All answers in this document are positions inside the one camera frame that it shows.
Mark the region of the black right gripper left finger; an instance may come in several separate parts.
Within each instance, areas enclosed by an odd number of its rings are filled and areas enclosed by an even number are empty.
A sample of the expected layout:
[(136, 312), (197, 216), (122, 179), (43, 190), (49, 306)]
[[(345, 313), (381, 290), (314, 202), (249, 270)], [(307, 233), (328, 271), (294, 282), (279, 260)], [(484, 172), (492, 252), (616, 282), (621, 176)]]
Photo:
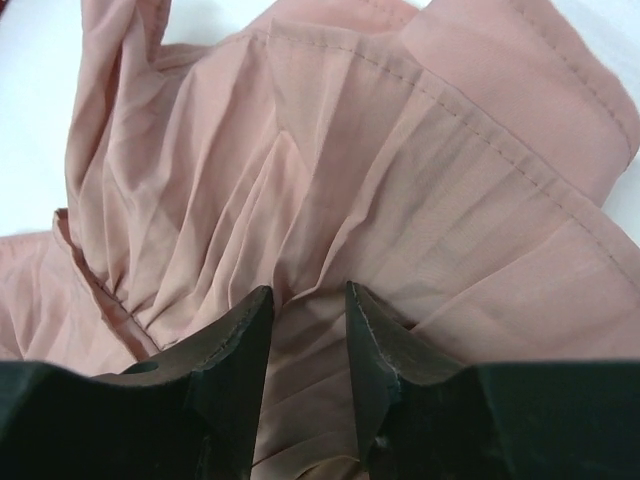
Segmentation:
[(261, 286), (119, 374), (1, 365), (5, 479), (246, 479), (274, 319)]

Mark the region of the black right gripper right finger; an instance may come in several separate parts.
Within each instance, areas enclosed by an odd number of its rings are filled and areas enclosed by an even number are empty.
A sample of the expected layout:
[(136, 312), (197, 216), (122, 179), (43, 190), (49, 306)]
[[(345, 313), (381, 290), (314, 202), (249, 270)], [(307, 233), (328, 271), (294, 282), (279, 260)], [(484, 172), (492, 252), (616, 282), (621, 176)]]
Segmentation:
[(359, 459), (373, 479), (635, 479), (639, 365), (464, 366), (346, 286)]

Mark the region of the pink skirt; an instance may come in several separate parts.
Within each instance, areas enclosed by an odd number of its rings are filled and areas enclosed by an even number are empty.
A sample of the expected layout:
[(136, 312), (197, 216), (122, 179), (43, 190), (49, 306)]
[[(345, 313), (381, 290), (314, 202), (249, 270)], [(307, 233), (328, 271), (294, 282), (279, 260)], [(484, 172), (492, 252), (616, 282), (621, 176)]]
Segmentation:
[(1, 356), (114, 372), (259, 285), (252, 475), (354, 479), (345, 285), (455, 360), (631, 359), (639, 249), (602, 206), (639, 149), (548, 1), (280, 1), (212, 47), (167, 1), (85, 1), (68, 205), (1, 241)]

